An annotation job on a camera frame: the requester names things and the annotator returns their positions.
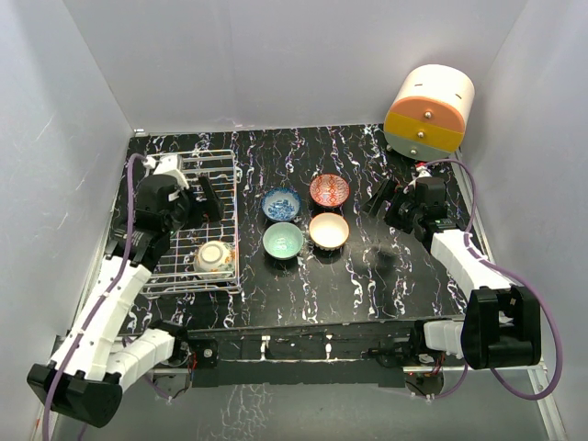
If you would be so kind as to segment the white bowl orange rim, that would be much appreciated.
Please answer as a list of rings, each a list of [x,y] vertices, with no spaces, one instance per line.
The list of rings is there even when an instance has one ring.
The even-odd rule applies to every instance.
[[[345,244],[350,228],[343,216],[324,212],[311,220],[309,234],[316,246],[325,251],[332,251]]]

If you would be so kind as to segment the white floral bowl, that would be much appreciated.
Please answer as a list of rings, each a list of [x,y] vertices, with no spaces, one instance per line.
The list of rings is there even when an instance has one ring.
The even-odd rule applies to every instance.
[[[234,276],[235,260],[235,250],[230,243],[209,241],[198,248],[193,266],[200,279],[224,280]]]

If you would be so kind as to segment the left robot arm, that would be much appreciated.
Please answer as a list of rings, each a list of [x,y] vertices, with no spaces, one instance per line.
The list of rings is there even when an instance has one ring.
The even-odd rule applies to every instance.
[[[50,361],[28,372],[27,383],[46,409],[103,427],[123,393],[149,370],[187,361],[187,332],[170,322],[156,322],[118,352],[112,347],[172,235],[221,220],[223,203],[210,180],[202,176],[198,186],[202,198],[172,175],[149,175],[128,188],[128,218],[112,233],[86,305]]]

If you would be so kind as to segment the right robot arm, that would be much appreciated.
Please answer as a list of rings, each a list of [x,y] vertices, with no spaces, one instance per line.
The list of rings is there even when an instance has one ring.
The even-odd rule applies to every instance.
[[[518,286],[483,264],[468,234],[448,217],[447,185],[439,177],[418,177],[404,189],[387,179],[362,210],[411,233],[457,282],[467,299],[465,317],[421,320],[413,328],[411,357],[431,364],[442,352],[463,358],[474,369],[533,366],[541,357],[540,306]]]

